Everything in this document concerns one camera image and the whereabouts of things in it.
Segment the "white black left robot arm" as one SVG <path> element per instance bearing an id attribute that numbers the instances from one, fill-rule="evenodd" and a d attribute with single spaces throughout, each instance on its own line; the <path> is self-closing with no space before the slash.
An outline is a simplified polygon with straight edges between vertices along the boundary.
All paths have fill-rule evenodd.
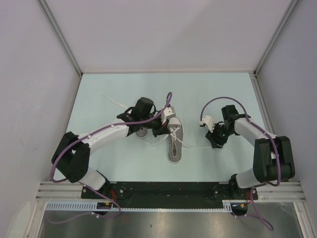
<path id="1" fill-rule="evenodd" d="M 82 135 L 67 132 L 62 137 L 53 157 L 50 179 L 54 172 L 60 171 L 64 180 L 71 183 L 81 183 L 92 189 L 98 198 L 109 194 L 107 178 L 99 171 L 89 166 L 90 156 L 105 145 L 140 131 L 151 129 L 154 136 L 169 134 L 167 125 L 174 114 L 170 105 L 171 95 L 168 95 L 165 106 L 157 111 L 152 100 L 141 97 L 136 105 L 127 108 L 110 124 Z"/>

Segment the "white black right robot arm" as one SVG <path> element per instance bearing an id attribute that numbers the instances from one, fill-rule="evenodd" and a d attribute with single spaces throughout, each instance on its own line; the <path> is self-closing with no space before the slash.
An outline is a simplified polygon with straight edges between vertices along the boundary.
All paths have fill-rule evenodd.
<path id="1" fill-rule="evenodd" d="M 279 186 L 295 176 L 291 141 L 277 136 L 254 123 L 248 114 L 240 114 L 234 105 L 221 109 L 223 120 L 215 122 L 211 116 L 202 116 L 200 126 L 207 127 L 206 139 L 213 149 L 221 149 L 232 135 L 240 135 L 254 148 L 252 167 L 231 176 L 229 195 L 240 199 L 247 189 L 270 184 Z"/>

